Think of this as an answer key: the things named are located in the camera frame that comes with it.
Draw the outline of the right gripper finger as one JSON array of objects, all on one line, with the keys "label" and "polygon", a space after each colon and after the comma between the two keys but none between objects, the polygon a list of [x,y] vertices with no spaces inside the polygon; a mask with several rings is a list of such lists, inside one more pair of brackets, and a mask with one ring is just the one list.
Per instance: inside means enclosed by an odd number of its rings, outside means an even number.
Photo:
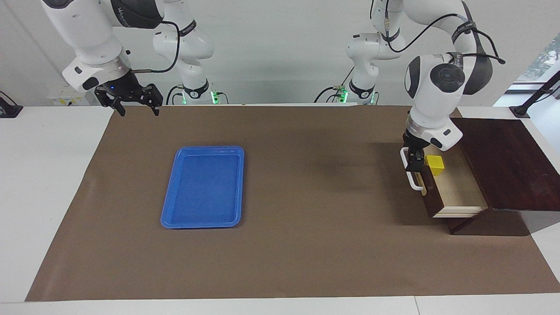
[{"label": "right gripper finger", "polygon": [[101,106],[112,108],[116,110],[120,116],[125,116],[126,110],[121,104],[121,96],[113,96],[112,98],[110,98],[109,93],[104,87],[96,87],[95,96],[100,102]]},{"label": "right gripper finger", "polygon": [[150,107],[155,116],[159,116],[163,101],[163,96],[155,84],[148,84],[142,88],[140,103]]}]

